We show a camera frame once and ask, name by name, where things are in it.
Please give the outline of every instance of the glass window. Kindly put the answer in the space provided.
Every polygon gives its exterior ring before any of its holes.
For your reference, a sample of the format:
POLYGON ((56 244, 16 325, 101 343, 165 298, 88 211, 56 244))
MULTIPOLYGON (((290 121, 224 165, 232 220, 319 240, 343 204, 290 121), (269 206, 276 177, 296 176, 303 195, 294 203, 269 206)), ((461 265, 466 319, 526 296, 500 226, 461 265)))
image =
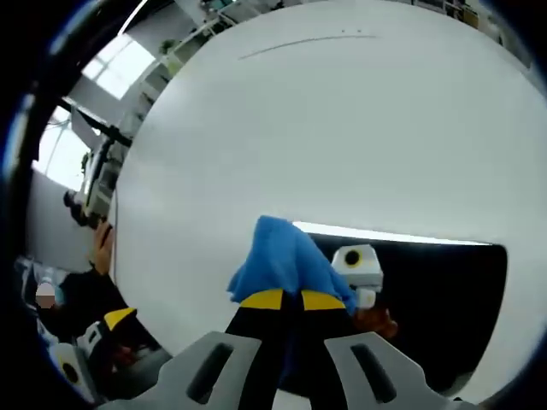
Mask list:
POLYGON ((121 99, 154 56, 123 34, 113 39, 84 67, 82 73, 114 97, 121 99))
POLYGON ((126 34, 115 37, 110 43, 99 51, 97 56, 104 62, 112 60, 120 51, 129 44, 131 38, 126 34))
POLYGON ((84 180, 81 163, 89 148, 69 129, 65 129, 51 157, 46 175, 58 184, 79 190, 84 180))
POLYGON ((105 70, 97 79, 97 84, 118 99, 123 97, 130 86, 112 70, 105 70))
POLYGON ((82 158, 88 152, 90 149, 72 131, 70 113, 57 107, 40 138, 38 160, 32 167, 58 184, 79 190, 84 181, 82 158))
POLYGON ((153 61, 154 56, 133 41, 110 62, 109 68, 132 84, 153 61))
POLYGON ((50 126, 47 128, 40 138, 40 147, 38 149, 38 160, 33 163, 34 169, 45 173, 48 164, 50 163, 51 155, 61 136, 62 127, 50 126))

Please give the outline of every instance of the gray gripper finger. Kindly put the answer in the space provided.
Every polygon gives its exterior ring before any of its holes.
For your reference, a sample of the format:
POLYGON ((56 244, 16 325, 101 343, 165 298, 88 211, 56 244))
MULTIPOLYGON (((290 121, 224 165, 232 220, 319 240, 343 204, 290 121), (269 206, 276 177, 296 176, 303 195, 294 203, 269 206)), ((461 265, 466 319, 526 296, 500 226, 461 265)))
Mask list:
POLYGON ((344 387, 348 410, 471 410, 427 386, 421 367, 376 333, 325 341, 344 387))
POLYGON ((256 339, 213 331, 163 365, 156 386, 134 399, 111 401, 99 408, 237 410, 260 345, 256 339), (207 388, 207 382, 214 385, 207 388))

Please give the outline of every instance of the blue towel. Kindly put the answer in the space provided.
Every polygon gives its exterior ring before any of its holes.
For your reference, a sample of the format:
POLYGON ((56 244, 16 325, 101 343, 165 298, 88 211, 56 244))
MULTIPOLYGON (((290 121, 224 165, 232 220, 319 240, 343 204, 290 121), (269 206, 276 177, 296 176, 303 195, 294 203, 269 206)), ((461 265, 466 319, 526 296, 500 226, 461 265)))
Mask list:
POLYGON ((356 309, 355 292, 307 233, 288 220, 261 216, 247 260, 233 275, 228 291, 232 301, 242 302, 270 289, 294 296, 300 290, 315 290, 338 298, 350 314, 356 309))

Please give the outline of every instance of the white table surface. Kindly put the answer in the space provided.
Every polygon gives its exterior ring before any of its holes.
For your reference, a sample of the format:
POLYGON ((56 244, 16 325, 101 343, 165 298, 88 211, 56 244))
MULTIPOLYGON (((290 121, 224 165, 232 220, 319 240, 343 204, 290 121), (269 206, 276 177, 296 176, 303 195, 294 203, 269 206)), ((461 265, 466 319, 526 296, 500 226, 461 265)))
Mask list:
POLYGON ((546 327, 547 108, 523 72, 482 33, 400 3, 311 3, 223 32, 121 171, 122 295, 177 354, 229 323, 261 214, 500 243, 500 317, 458 393, 489 397, 546 327))

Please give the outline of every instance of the wall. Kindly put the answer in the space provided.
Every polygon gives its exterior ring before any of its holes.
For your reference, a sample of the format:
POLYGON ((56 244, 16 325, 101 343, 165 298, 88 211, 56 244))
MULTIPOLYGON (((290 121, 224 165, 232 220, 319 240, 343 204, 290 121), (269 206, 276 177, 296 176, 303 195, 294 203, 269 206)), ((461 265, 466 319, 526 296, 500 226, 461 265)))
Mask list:
POLYGON ((171 4, 137 24, 127 34, 158 58, 161 56, 159 48, 163 40, 181 40, 190 34, 195 26, 177 4, 171 4))
POLYGON ((75 102, 109 123, 116 124, 124 112, 123 104, 93 81, 82 75, 68 94, 75 102))
POLYGON ((93 234, 71 218, 62 203, 66 190, 42 173, 34 172, 26 210, 28 253, 46 265, 83 272, 90 268, 87 256, 92 249, 93 234))

